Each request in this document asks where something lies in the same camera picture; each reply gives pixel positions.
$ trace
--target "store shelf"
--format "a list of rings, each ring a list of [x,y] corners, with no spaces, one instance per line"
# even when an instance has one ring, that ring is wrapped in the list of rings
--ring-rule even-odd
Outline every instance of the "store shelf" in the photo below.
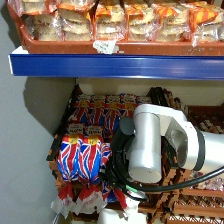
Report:
[[[9,62],[15,76],[224,80],[223,56],[43,55],[19,47]]]

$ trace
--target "packaged snack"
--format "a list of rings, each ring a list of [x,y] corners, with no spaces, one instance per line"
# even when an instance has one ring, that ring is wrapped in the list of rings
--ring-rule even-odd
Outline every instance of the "packaged snack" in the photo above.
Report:
[[[81,124],[69,123],[66,133],[62,138],[58,155],[57,166],[66,185],[60,190],[51,208],[65,218],[68,213],[74,212],[72,182],[78,180],[78,160],[80,147],[83,142],[83,126]]]
[[[57,9],[55,0],[9,0],[8,3],[18,16],[47,14]]]
[[[59,10],[65,41],[90,41],[92,21],[89,12]]]
[[[89,126],[86,128],[83,144],[80,148],[78,179],[84,187],[76,201],[74,212],[92,214],[100,212],[106,203],[103,201],[102,192],[96,187],[100,180],[98,177],[100,167],[100,148],[103,141],[103,128]]]
[[[95,5],[95,0],[57,0],[59,9],[88,11]]]
[[[190,39],[189,11],[186,7],[178,3],[153,3],[152,8],[159,16],[160,24],[155,41],[176,42]]]
[[[80,94],[77,97],[77,100],[74,105],[74,112],[69,117],[69,121],[72,120],[74,123],[88,124],[89,119],[89,104],[91,96]]]
[[[113,135],[121,117],[120,96],[107,95],[105,101],[105,134]]]
[[[105,96],[93,95],[89,105],[89,124],[104,126]]]
[[[138,106],[141,104],[152,104],[151,97],[149,96],[137,96],[136,101]]]
[[[133,94],[121,94],[121,115],[133,118],[137,107],[136,96]]]
[[[157,20],[153,8],[143,0],[125,0],[128,40],[150,41],[154,34]]]
[[[125,16],[119,0],[100,0],[95,13],[95,40],[125,38]]]
[[[33,17],[34,39],[39,41],[62,41],[61,22],[57,12]]]

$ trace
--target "brown tray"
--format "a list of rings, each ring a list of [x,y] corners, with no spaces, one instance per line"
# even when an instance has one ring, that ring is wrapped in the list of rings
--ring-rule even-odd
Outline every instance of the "brown tray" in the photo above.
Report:
[[[24,21],[8,5],[9,14],[15,23],[22,46],[31,54],[98,54],[93,41],[36,41],[27,33]],[[224,56],[224,42],[201,43],[192,47],[190,42],[126,42],[116,45],[120,55],[168,55],[168,56]]]

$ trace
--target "white label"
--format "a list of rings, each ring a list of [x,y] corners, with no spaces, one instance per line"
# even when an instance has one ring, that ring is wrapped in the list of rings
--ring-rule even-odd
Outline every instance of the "white label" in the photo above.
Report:
[[[93,42],[93,48],[95,48],[98,53],[112,54],[114,52],[116,40],[96,40]]]

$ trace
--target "union jack bag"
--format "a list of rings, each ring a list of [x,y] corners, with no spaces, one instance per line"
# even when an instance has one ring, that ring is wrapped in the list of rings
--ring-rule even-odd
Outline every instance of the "union jack bag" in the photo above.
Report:
[[[121,115],[133,118],[134,110],[137,107],[136,96],[133,94],[121,94]]]
[[[69,121],[77,124],[88,124],[90,99],[91,96],[87,96],[85,94],[81,94],[77,97],[74,105],[74,112],[70,116]]]
[[[89,124],[96,126],[104,125],[105,96],[94,95],[89,106]]]
[[[103,141],[103,128],[89,126],[80,149],[78,179],[83,187],[76,201],[74,212],[92,214],[100,212],[106,203],[103,201],[102,193],[96,187],[100,180],[98,177],[100,167],[100,147]]]
[[[105,102],[105,134],[112,136],[121,117],[120,96],[107,95]]]
[[[83,141],[83,126],[81,124],[68,124],[66,134],[62,138],[58,155],[57,166],[62,179],[67,183],[57,198],[51,204],[51,208],[61,213],[65,218],[68,213],[74,211],[75,203],[72,201],[72,182],[78,180],[79,151]]]

